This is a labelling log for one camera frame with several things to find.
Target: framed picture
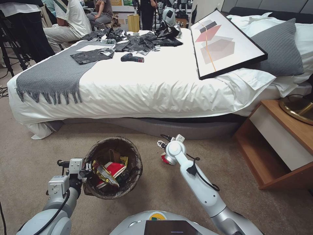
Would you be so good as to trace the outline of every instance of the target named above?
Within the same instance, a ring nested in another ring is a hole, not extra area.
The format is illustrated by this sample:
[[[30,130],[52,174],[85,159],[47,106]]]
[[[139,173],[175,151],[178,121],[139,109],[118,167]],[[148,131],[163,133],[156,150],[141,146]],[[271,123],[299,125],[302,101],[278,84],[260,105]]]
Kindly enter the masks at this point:
[[[190,29],[201,80],[267,60],[267,53],[218,10]]]

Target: water bottle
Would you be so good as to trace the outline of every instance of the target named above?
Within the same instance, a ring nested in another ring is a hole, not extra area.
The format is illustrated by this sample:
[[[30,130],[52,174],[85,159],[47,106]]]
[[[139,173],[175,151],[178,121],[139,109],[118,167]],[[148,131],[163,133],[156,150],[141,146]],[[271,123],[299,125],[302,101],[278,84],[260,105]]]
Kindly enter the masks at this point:
[[[115,44],[116,43],[115,39],[102,39],[101,42],[104,44]]]
[[[80,2],[80,4],[81,4],[81,6],[82,6],[82,7],[84,7],[84,6],[85,6],[85,2],[84,2],[84,0],[79,0],[79,2]]]

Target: white bed sheet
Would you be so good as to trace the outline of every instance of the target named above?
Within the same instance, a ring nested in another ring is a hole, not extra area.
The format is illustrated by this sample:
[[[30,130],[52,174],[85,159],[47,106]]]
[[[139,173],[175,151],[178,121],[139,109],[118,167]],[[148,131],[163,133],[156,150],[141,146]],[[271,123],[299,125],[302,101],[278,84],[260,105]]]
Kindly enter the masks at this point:
[[[258,103],[261,100],[278,100],[281,97],[285,97],[287,95],[292,95],[292,94],[299,94],[299,95],[308,95],[312,92],[312,86],[308,82],[303,82],[299,85],[296,85],[295,87],[292,86],[293,88],[291,91],[287,90],[284,95],[282,95],[282,87],[277,86],[275,84],[270,84],[264,91],[261,92],[261,94],[258,95],[258,97],[247,107],[234,112],[234,114],[238,114],[241,116],[249,116],[254,108],[258,105]]]
[[[217,116],[249,106],[275,79],[266,72],[240,69],[201,81],[190,30],[182,29],[181,41],[182,46],[150,52],[144,63],[121,62],[126,53],[97,62],[80,79],[83,102],[78,104],[71,96],[68,105],[63,98],[57,105],[43,97],[36,103],[28,95],[22,102],[16,93],[18,74],[7,83],[14,117],[34,138],[44,138],[50,133],[42,122],[66,118]]]

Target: carpet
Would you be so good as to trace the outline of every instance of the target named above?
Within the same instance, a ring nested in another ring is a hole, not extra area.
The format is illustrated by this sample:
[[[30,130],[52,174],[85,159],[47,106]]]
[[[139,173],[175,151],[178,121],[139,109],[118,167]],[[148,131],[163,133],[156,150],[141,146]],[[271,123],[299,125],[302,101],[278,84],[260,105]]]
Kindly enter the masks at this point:
[[[5,73],[6,69],[0,69],[0,77]],[[0,85],[9,78],[1,79]],[[32,133],[15,121],[8,98],[0,99],[0,107],[0,200],[9,235],[44,207],[48,181],[61,174],[57,160],[84,157],[98,140],[117,135],[137,146],[143,175],[133,191],[116,200],[82,193],[71,217],[71,234],[109,234],[124,218],[145,210],[180,214],[218,233],[183,180],[179,166],[161,161],[163,151],[156,145],[161,138],[105,123],[86,123],[67,124],[43,140],[32,140]],[[312,234],[313,197],[308,191],[259,190],[229,136],[186,140],[184,144],[187,153],[201,158],[197,164],[221,188],[220,195],[228,207],[250,219],[265,235]]]

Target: gray blanket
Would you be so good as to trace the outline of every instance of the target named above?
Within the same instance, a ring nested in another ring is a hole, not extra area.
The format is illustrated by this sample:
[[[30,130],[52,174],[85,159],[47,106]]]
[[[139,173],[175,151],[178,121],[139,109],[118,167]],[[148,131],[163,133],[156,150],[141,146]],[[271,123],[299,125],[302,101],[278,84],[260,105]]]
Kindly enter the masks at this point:
[[[69,104],[68,95],[72,94],[74,102],[82,102],[79,93],[79,80],[96,62],[79,65],[70,55],[79,53],[76,50],[86,45],[103,45],[100,42],[83,41],[58,55],[55,55],[27,71],[16,79],[17,94],[24,102],[27,93],[37,103],[40,94],[49,104],[60,104],[61,94]]]

